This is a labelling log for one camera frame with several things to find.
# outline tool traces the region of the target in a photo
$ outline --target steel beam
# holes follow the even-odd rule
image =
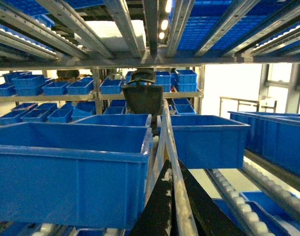
[[[15,37],[1,30],[0,30],[0,43],[30,53],[40,58],[49,59],[49,60],[56,60],[57,58],[56,53],[38,47],[30,42],[27,42],[23,39]]]
[[[194,6],[195,0],[177,0],[173,13],[172,22],[169,28],[167,58],[174,57],[181,36],[185,30],[188,18]]]
[[[218,42],[237,22],[243,18],[260,0],[234,0],[219,21],[202,40],[195,57],[204,55]]]
[[[108,59],[112,57],[112,53],[101,42],[99,36],[68,3],[63,0],[36,0],[36,2],[52,13],[81,39],[94,47],[96,52]]]
[[[264,54],[268,54],[284,48],[292,43],[298,42],[300,40],[300,27],[295,29],[287,34],[282,35],[276,39],[273,39],[270,43],[265,45],[259,46],[258,48],[254,49],[251,54],[255,56],[261,56]]]
[[[296,90],[300,84],[300,64],[293,64],[291,79],[288,83],[285,113],[298,113],[300,105],[300,91]]]
[[[248,34],[238,39],[235,43],[223,51],[223,56],[231,56],[234,53],[241,51],[243,48],[255,45],[261,38],[268,35],[272,31],[276,31],[288,24],[290,21],[300,15],[300,0],[290,1],[282,9],[274,13],[263,23],[252,29]]]
[[[126,44],[135,58],[143,56],[136,40],[135,30],[131,23],[128,6],[125,0],[104,0],[104,4],[115,21]]]
[[[27,59],[26,56],[18,53],[17,51],[11,50],[11,49],[8,49],[8,48],[2,47],[2,46],[0,46],[0,56],[12,58],[15,60],[26,60]]]
[[[2,1],[0,1],[0,20],[6,22],[10,28],[14,30],[19,29],[23,34],[36,38],[47,46],[57,49],[59,52],[80,59],[87,58],[87,54],[77,48],[76,45],[63,39],[51,31],[50,28],[45,27],[30,16],[8,6]]]
[[[240,64],[240,63],[300,63],[300,57],[228,57],[228,58],[209,58],[200,57],[193,58],[191,55],[182,55],[176,58],[164,58],[165,48],[158,48],[156,57],[150,56],[146,51],[143,58],[133,58],[130,52],[120,52],[115,54],[116,59],[101,59],[93,57],[88,60],[74,60],[69,57],[63,57],[58,61],[8,61],[0,62],[0,70],[74,70],[74,69],[90,69],[98,67],[98,69],[112,68],[148,68],[148,67],[185,67],[185,66],[201,66],[201,64]]]
[[[145,25],[149,39],[150,53],[154,56],[158,53],[159,1],[143,0],[142,2]]]
[[[283,82],[283,81],[272,81],[268,80],[265,82],[265,86],[267,87],[279,87],[279,88],[288,88],[288,82]]]
[[[94,93],[86,95],[53,95],[53,96],[11,96],[0,97],[0,102],[41,102],[41,101],[92,101]]]
[[[278,55],[282,56],[293,56],[295,54],[300,53],[300,43],[298,45],[295,45],[291,48],[284,49],[281,51]]]

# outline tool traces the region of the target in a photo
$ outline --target plastic storage bin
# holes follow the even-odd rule
[[[100,85],[101,93],[102,94],[120,93],[122,84],[123,84],[122,80],[104,80]]]
[[[230,118],[241,123],[250,124],[251,129],[247,133],[246,148],[259,155],[263,150],[263,116],[291,116],[298,117],[299,114],[282,114],[267,112],[229,112]]]
[[[34,88],[45,83],[44,75],[25,75],[12,79],[16,89]]]
[[[176,82],[176,88],[178,92],[196,92],[198,84],[179,84]]]
[[[216,116],[171,116],[179,159],[190,169],[241,168],[249,125]],[[161,129],[161,116],[158,116]]]
[[[39,105],[36,109],[38,110],[50,110],[51,113],[54,112],[57,109],[57,103],[43,103],[42,105]]]
[[[110,102],[110,107],[126,107],[127,106],[127,102],[125,99],[123,100],[112,100]]]
[[[193,70],[176,70],[176,80],[180,84],[196,84],[197,74]]]
[[[37,96],[43,93],[42,87],[44,85],[40,85],[34,88],[16,88],[15,90],[17,92],[18,96]]]
[[[50,115],[50,110],[32,110],[23,117],[21,117],[23,122],[45,122],[47,117]]]
[[[44,83],[49,85],[50,83],[54,82],[53,78],[44,78]]]
[[[93,77],[83,77],[82,79],[80,79],[80,81],[91,82],[91,81],[93,81]]]
[[[3,74],[2,76],[4,77],[6,83],[12,83],[12,79],[14,78],[20,78],[24,75],[31,75],[31,74],[32,72],[28,72],[28,71],[18,71],[18,72]]]
[[[177,77],[176,73],[171,73],[170,75],[171,75],[170,78],[171,85],[176,86],[176,77]]]
[[[14,85],[11,83],[5,83],[0,85],[0,96],[12,96],[15,95],[17,92],[14,89]]]
[[[168,85],[157,85],[157,86],[162,86],[163,87],[163,92],[170,92],[170,86],[171,84]]]
[[[92,89],[93,81],[75,81],[67,86],[68,94],[71,95],[89,94]]]
[[[262,117],[262,156],[300,176],[300,118]]]
[[[144,209],[151,140],[146,127],[0,127],[0,220],[132,228]]]
[[[300,231],[300,224],[288,215],[279,205],[277,205],[270,197],[261,191],[253,192],[240,192],[240,195],[250,202],[256,202],[267,216],[278,221],[285,221],[292,226],[294,226],[298,231]]]
[[[67,86],[70,83],[67,81],[51,82],[42,87],[44,95],[64,95],[67,93]]]
[[[73,109],[72,120],[82,119],[96,114],[95,102],[79,102]]]
[[[108,107],[104,114],[105,115],[114,115],[114,114],[125,114],[126,107]]]
[[[24,116],[27,111],[11,111],[8,114],[0,117],[0,125],[7,125],[7,124],[15,124],[22,122],[21,117]]]
[[[157,85],[171,84],[171,75],[168,71],[156,71],[156,82]]]
[[[50,114],[48,117],[49,122],[54,123],[68,123],[71,121],[72,110],[60,109]]]
[[[72,102],[66,102],[65,105],[63,105],[60,109],[67,109],[67,110],[73,110],[74,106],[72,106]]]
[[[172,101],[174,105],[191,105],[189,100],[186,98],[173,98]]]
[[[92,117],[80,119],[74,123],[150,127],[151,119],[152,116],[148,114],[95,115]]]
[[[175,115],[195,115],[196,112],[191,105],[174,105],[176,114]]]
[[[12,108],[12,111],[29,111],[34,109],[35,107],[37,107],[37,103],[36,102],[32,102],[32,103],[22,103],[19,106],[16,106],[15,108]]]

